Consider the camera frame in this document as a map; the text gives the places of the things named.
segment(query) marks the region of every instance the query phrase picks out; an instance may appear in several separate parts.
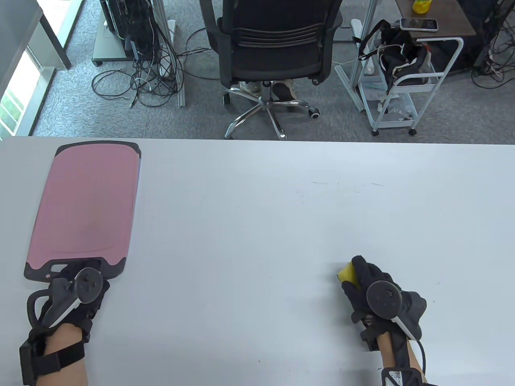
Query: white cable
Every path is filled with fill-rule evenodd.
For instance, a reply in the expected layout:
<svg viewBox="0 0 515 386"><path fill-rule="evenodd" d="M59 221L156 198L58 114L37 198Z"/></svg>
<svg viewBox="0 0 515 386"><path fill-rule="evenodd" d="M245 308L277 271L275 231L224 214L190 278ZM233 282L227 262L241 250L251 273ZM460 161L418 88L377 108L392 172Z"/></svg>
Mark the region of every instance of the white cable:
<svg viewBox="0 0 515 386"><path fill-rule="evenodd" d="M403 48L403 46L402 46L402 45L400 45L400 44L390 44L390 45L387 45L387 46L381 46L381 47L378 47L378 48L374 48L372 51L369 51L369 52L368 52L368 54L364 54L364 55L358 56L356 59L354 59L354 60L350 60L350 61L345 62L345 63L335 62L334 60L332 60L332 62L333 62L334 64L341 64L341 65L349 64L349 63L354 63L354 61L355 61L355 60L359 60L359 59L361 59L361 58L364 58L364 57L366 57L367 55L369 55L371 52L379 51L380 49L387 48L387 47L400 47L401 49Z"/></svg>
<svg viewBox="0 0 515 386"><path fill-rule="evenodd" d="M154 59L156 58L156 50L154 50L154 39L156 37L154 35L154 27L152 26L152 19L150 19L150 28L152 29L152 63L150 64L150 69L147 72L147 77L145 78L145 82L147 82L148 76L150 75L150 71L152 70L152 66L154 65Z"/></svg>
<svg viewBox="0 0 515 386"><path fill-rule="evenodd" d="M146 79L143 79L143 78L135 78L134 81L136 82L137 80L143 80L145 83L148 84L148 87L149 87L149 91L152 91L152 85L150 84L149 81L147 81Z"/></svg>

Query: forearm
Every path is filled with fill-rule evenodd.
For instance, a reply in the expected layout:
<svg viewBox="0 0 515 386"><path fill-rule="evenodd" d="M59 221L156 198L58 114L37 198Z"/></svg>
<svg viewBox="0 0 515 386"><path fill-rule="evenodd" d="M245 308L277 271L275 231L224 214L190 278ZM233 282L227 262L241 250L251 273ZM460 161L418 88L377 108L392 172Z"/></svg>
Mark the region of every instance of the forearm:
<svg viewBox="0 0 515 386"><path fill-rule="evenodd" d="M55 353L82 339L82 330L72 324L62 324L46 342L45 355ZM87 386L84 359L61 369L61 371L38 378L36 386Z"/></svg>
<svg viewBox="0 0 515 386"><path fill-rule="evenodd" d="M395 356L393 355L390 333L387 332L386 334L380 335L377 338L377 344L379 346L379 351L381 352L381 357L383 358L383 367L395 367ZM422 374L422 380L424 383L426 383L427 380L425 379L425 375L422 373L422 369L420 368L417 357L411 348L411 344L407 342L407 345L409 353L409 365L420 371L420 374Z"/></svg>

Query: chair wheel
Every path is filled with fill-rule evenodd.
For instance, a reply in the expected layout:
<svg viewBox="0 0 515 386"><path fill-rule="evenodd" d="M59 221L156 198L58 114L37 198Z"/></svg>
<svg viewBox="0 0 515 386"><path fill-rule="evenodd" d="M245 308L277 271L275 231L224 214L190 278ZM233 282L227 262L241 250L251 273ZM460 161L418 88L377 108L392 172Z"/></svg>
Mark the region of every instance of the chair wheel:
<svg viewBox="0 0 515 386"><path fill-rule="evenodd" d="M229 95L229 93L225 93L222 95L222 99L224 101L224 105L228 105L228 104L231 104L231 96Z"/></svg>
<svg viewBox="0 0 515 386"><path fill-rule="evenodd" d="M310 115L311 119L317 119L320 116L320 110L313 109L313 111L308 110L307 113Z"/></svg>

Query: black bag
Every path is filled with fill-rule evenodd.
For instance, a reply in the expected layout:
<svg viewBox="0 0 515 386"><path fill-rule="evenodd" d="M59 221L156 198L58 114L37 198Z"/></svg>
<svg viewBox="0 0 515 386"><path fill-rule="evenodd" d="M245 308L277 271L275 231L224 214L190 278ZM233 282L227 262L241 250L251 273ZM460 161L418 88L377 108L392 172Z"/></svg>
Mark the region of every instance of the black bag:
<svg viewBox="0 0 515 386"><path fill-rule="evenodd" d="M379 30L381 30L381 45L365 54L364 49L368 41ZM409 31L404 31L400 27L392 27L386 20L377 23L363 41L356 37L354 39L359 43L359 60L367 60L377 53L381 71L388 85L387 94L397 79L408 74L431 72L431 52L427 45L416 43L411 38ZM429 78L406 79L399 85L426 84L428 81Z"/></svg>

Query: pink cutting board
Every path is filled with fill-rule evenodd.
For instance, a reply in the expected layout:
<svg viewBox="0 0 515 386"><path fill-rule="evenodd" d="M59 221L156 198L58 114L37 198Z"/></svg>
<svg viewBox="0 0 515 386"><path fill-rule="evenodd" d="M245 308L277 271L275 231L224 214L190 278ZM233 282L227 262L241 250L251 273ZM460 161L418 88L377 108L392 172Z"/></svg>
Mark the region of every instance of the pink cutting board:
<svg viewBox="0 0 515 386"><path fill-rule="evenodd" d="M124 269L141 151L137 144L91 141L57 149L32 231L24 275L49 282L53 265L94 260L105 279Z"/></svg>

